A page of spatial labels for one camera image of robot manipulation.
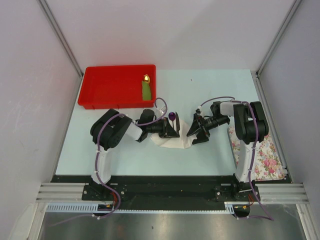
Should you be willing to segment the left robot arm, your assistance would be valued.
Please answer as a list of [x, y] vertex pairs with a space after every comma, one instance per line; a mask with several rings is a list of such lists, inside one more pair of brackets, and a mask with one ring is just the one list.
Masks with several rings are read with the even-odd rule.
[[92, 180], [97, 183], [93, 194], [100, 200], [110, 196], [111, 188], [106, 184], [111, 179], [111, 158], [108, 156], [124, 135], [137, 142], [144, 141], [148, 134], [156, 134], [160, 139], [175, 139], [180, 137], [180, 119], [176, 112], [168, 117], [156, 118], [151, 109], [144, 109], [137, 121], [119, 113], [115, 109], [108, 110], [90, 129], [92, 141], [97, 145]]

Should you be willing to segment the aluminium frame rail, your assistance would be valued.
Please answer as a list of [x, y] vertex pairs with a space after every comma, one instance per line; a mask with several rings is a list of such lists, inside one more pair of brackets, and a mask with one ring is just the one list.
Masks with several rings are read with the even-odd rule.
[[82, 201], [84, 183], [42, 183], [36, 202], [77, 203]]

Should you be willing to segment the floral tray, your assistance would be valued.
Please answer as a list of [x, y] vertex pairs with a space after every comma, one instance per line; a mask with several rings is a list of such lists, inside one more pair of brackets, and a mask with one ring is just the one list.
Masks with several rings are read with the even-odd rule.
[[[235, 166], [237, 166], [241, 149], [240, 140], [236, 136], [234, 126], [228, 127], [227, 133]], [[256, 153], [257, 158], [254, 170], [252, 171], [256, 181], [278, 181], [283, 180], [286, 177], [287, 171], [283, 169], [283, 165], [270, 134], [264, 137], [264, 140]]]

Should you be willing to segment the red plastic bin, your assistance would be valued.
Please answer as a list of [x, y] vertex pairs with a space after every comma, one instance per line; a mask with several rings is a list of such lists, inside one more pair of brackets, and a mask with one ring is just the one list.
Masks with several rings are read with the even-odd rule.
[[[151, 100], [143, 100], [145, 75], [150, 77]], [[84, 72], [77, 103], [86, 110], [151, 108], [155, 99], [154, 64], [89, 66]]]

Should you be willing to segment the white paper napkin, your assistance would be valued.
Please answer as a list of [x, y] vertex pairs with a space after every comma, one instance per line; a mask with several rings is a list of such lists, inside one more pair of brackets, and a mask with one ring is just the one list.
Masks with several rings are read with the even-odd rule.
[[184, 121], [180, 120], [180, 130], [178, 138], [160, 138], [158, 133], [153, 133], [150, 136], [152, 142], [161, 148], [169, 148], [169, 149], [187, 149], [190, 148], [193, 144], [193, 140], [197, 137], [196, 135], [191, 135], [187, 137], [188, 130], [190, 126]]

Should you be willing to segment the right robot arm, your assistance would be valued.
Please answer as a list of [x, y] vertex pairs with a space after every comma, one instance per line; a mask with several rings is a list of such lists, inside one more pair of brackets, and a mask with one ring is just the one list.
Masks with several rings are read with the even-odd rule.
[[242, 201], [249, 194], [248, 187], [243, 183], [251, 183], [255, 178], [255, 168], [258, 148], [269, 133], [269, 125], [263, 106], [259, 101], [214, 101], [210, 106], [212, 116], [204, 117], [199, 107], [194, 115], [186, 136], [195, 135], [193, 144], [205, 143], [209, 140], [210, 130], [230, 123], [234, 118], [234, 130], [240, 142], [240, 154], [235, 177], [238, 182], [230, 188], [231, 196]]

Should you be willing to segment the black plastic knife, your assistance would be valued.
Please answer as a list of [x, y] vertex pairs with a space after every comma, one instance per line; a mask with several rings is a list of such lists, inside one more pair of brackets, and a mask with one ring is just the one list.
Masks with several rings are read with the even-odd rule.
[[175, 126], [176, 126], [176, 132], [180, 133], [180, 119], [177, 112], [175, 112]]

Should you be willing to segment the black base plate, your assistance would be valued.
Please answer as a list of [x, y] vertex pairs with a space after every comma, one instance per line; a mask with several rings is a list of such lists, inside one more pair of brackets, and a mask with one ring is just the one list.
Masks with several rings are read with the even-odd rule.
[[254, 183], [238, 183], [226, 176], [112, 176], [109, 188], [89, 175], [54, 175], [53, 183], [84, 183], [82, 200], [100, 201], [99, 212], [120, 204], [120, 210], [134, 211], [215, 211], [225, 202], [259, 200]]

